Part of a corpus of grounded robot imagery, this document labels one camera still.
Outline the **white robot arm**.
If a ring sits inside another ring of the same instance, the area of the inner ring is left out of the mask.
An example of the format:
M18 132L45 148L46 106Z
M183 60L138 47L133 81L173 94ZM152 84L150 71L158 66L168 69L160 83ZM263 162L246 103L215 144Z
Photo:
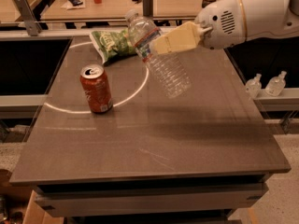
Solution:
M298 0L219 0L149 43L155 54L202 46L225 49L257 38L290 38L299 33Z

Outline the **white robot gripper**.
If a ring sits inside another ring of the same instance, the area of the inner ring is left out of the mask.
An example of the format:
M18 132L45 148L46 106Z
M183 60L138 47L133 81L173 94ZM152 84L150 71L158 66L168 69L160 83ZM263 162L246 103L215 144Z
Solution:
M225 49L246 40L241 0L219 0L204 7L195 24L188 21L149 43L155 55L195 49Z

